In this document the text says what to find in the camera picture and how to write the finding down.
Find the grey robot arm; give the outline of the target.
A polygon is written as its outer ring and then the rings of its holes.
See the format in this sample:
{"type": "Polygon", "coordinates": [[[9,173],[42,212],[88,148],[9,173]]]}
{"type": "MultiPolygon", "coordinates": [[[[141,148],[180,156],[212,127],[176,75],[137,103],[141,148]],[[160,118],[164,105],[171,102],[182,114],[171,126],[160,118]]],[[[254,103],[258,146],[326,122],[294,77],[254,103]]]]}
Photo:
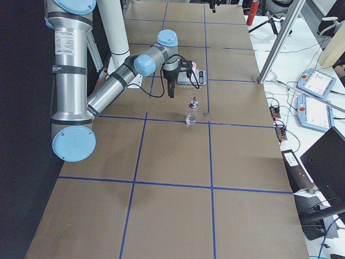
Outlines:
{"type": "Polygon", "coordinates": [[[51,143],[64,161],[93,153],[94,119],[136,78],[161,69],[163,91],[173,98],[178,75],[194,74],[192,62],[178,53],[173,30],[160,31],[146,52],[131,54],[120,1],[45,1],[45,23],[54,31],[55,49],[51,143]]]}

